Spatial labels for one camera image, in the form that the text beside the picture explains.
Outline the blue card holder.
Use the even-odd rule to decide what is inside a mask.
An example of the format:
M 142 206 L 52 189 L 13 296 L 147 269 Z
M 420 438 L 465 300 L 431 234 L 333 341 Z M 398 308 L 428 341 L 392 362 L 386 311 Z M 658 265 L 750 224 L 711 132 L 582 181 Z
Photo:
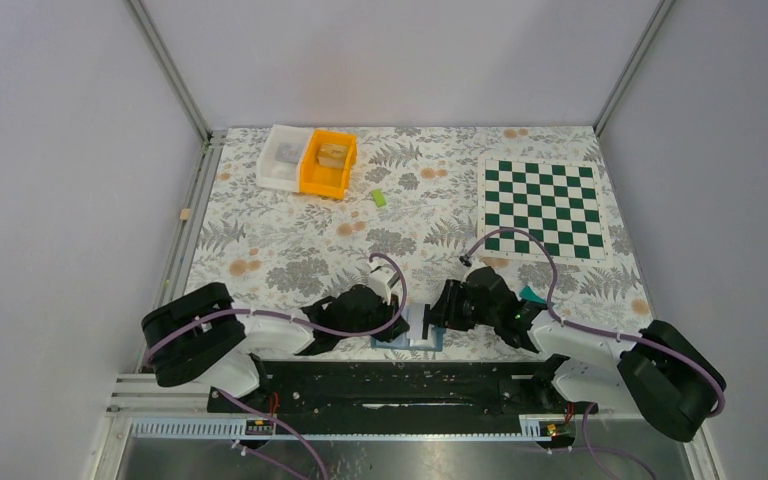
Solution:
M 407 330 L 390 342 L 372 339 L 374 349 L 440 352 L 444 346 L 443 327 L 434 326 L 431 320 L 431 305 L 413 303 L 406 307 Z

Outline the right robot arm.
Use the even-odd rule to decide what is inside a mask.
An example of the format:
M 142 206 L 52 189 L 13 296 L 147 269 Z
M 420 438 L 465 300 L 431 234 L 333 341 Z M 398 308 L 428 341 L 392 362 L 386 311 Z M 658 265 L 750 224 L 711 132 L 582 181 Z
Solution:
M 546 301 L 518 296 L 485 266 L 447 281 L 428 319 L 449 330 L 488 326 L 507 345 L 535 354 L 542 365 L 533 396 L 549 412 L 593 403 L 638 414 L 680 442 L 721 412 L 725 378 L 672 324 L 653 320 L 626 333 L 554 314 Z

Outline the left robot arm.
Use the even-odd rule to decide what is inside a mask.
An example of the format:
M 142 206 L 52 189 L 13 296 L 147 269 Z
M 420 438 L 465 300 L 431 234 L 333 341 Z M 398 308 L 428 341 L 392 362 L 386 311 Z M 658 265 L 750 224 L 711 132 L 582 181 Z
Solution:
M 217 387 L 248 411 L 269 401 L 259 353 L 329 352 L 344 338 L 389 342 L 409 329 L 398 296 L 355 285 L 304 306 L 299 316 L 243 308 L 225 284 L 209 283 L 148 313 L 140 322 L 144 364 L 162 388 L 189 383 Z

